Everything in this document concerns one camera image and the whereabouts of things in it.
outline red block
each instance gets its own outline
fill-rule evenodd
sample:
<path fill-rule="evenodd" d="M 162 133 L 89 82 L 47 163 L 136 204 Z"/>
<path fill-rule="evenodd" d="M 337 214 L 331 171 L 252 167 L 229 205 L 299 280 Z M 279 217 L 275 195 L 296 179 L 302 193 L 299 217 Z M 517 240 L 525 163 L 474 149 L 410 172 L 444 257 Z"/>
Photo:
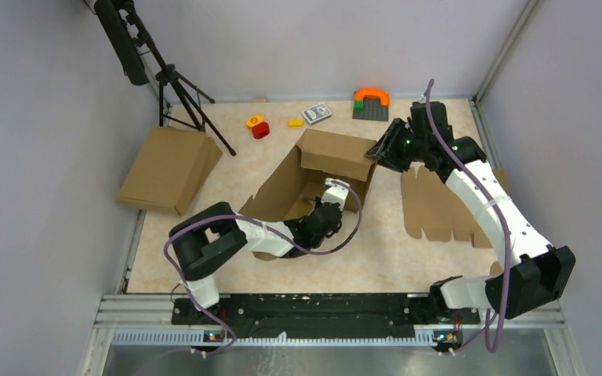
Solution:
<path fill-rule="evenodd" d="M 256 139 L 261 139 L 262 137 L 269 134 L 269 123 L 263 121 L 258 125 L 252 127 L 252 136 Z"/>

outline white wall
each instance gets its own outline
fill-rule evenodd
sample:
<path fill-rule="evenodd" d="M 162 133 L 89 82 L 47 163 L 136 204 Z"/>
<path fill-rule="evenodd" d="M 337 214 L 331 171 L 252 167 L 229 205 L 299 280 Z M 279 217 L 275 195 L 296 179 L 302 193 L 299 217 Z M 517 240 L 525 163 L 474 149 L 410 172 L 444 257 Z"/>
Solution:
<path fill-rule="evenodd" d="M 602 2 L 543 2 L 484 112 L 524 214 L 576 254 L 561 304 L 602 374 Z"/>
<path fill-rule="evenodd" d="M 0 0 L 0 374 L 78 372 L 155 113 L 81 0 Z"/>
<path fill-rule="evenodd" d="M 217 99 L 471 96 L 526 0 L 141 0 L 168 63 Z"/>

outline tripod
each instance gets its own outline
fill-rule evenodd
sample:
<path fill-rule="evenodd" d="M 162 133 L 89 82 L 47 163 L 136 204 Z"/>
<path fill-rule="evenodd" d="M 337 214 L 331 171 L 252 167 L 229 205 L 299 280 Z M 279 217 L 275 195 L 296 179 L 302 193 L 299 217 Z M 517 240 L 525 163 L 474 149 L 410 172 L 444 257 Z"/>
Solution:
<path fill-rule="evenodd" d="M 159 96 L 158 119 L 160 121 L 159 125 L 163 126 L 163 124 L 162 124 L 163 119 L 168 118 L 169 120 L 176 121 L 180 124 L 186 125 L 193 129 L 197 129 L 200 132 L 206 132 L 205 124 L 207 124 L 207 125 L 209 125 L 211 130 L 213 130 L 213 132 L 216 134 L 216 136 L 218 136 L 218 138 L 223 143 L 223 145 L 225 145 L 225 147 L 230 152 L 230 154 L 232 156 L 237 155 L 237 152 L 234 151 L 234 149 L 232 149 L 232 146 L 230 146 L 230 144 L 227 143 L 227 141 L 223 138 L 223 135 L 221 135 L 220 132 L 218 132 L 218 129 L 216 129 L 215 125 L 213 125 L 213 123 L 211 122 L 209 117 L 206 116 L 206 114 L 201 109 L 201 106 L 198 103 L 200 95 L 205 97 L 210 103 L 215 103 L 216 101 L 213 98 L 211 98 L 210 96 L 206 95 L 205 92 L 201 91 L 197 86 L 195 86 L 192 82 L 190 82 L 187 78 L 185 78 L 181 73 L 177 72 L 176 68 L 174 67 L 174 64 L 167 64 L 165 62 L 165 59 L 162 58 L 162 55 L 158 51 L 158 48 L 156 48 L 154 40 L 151 38 L 147 29 L 145 28 L 144 24 L 142 23 L 142 20 L 135 12 L 135 6 L 133 5 L 132 1 L 125 2 L 124 5 L 125 5 L 124 8 L 125 8 L 126 12 L 128 12 L 128 15 L 125 17 L 125 20 L 128 21 L 129 24 L 132 24 L 135 27 L 137 27 L 137 30 L 139 31 L 139 33 L 137 34 L 137 38 L 134 38 L 135 44 L 138 45 L 139 47 L 146 44 L 147 47 L 149 48 L 149 51 L 145 52 L 145 53 L 150 52 L 154 56 L 154 58 L 156 59 L 156 62 L 158 63 L 158 65 L 161 68 L 161 71 L 155 75 L 156 80 L 158 80 L 158 90 L 159 90 L 159 92 L 158 92 L 158 96 Z M 183 83 L 190 86 L 198 94 L 197 102 L 193 99 L 192 96 L 190 96 L 188 91 L 183 87 L 183 85 L 181 85 L 181 82 L 179 82 L 179 80 L 183 81 Z M 190 115 L 190 119 L 193 122 L 192 125 L 189 123 L 186 123 L 185 121 L 175 119 L 174 117 L 171 117 L 171 116 L 165 114 L 165 97 L 163 96 L 163 91 L 165 90 L 165 86 L 167 86 L 167 84 L 170 84 L 172 86 L 172 89 L 176 93 L 176 96 L 179 97 L 179 100 L 181 101 L 183 108 L 185 108 L 188 115 Z M 202 122 L 200 122 L 197 115 L 195 115 L 193 108 L 201 115 Z"/>

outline cardboard sheet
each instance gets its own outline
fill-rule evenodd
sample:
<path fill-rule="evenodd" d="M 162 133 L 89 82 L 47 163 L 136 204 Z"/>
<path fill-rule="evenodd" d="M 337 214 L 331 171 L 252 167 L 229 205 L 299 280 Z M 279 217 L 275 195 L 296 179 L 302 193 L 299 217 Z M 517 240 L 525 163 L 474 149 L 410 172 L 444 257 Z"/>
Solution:
<path fill-rule="evenodd" d="M 183 215 L 222 155 L 206 133 L 154 127 L 118 200 L 139 209 Z"/>
<path fill-rule="evenodd" d="M 425 234 L 430 241 L 471 241 L 475 248 L 491 248 L 472 214 L 436 173 L 415 164 L 401 175 L 404 226 L 415 239 Z M 504 170 L 493 170 L 509 193 Z"/>

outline cardboard box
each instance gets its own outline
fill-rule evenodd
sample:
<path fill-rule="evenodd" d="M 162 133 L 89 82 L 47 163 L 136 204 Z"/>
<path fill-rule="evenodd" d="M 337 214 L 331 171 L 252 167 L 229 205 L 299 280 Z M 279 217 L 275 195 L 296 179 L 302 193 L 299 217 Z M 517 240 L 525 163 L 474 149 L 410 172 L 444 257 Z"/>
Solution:
<path fill-rule="evenodd" d="M 365 202 L 377 164 L 364 155 L 374 145 L 371 139 L 307 129 L 239 212 L 270 222 L 307 215 L 313 210 L 314 198 L 324 193 L 328 177 L 349 183 Z M 358 210 L 351 195 L 345 210 Z M 267 256 L 256 253 L 258 259 L 275 259 Z"/>
<path fill-rule="evenodd" d="M 118 200 L 139 209 L 183 215 L 222 155 L 204 132 L 155 127 Z"/>
<path fill-rule="evenodd" d="M 419 166 L 401 176 L 404 226 L 407 233 L 421 239 L 422 231 L 431 241 L 450 241 L 451 235 L 459 241 L 471 241 L 475 248 L 491 248 L 488 238 L 477 221 L 455 193 L 437 176 Z M 493 170 L 495 177 L 509 193 L 504 170 Z"/>

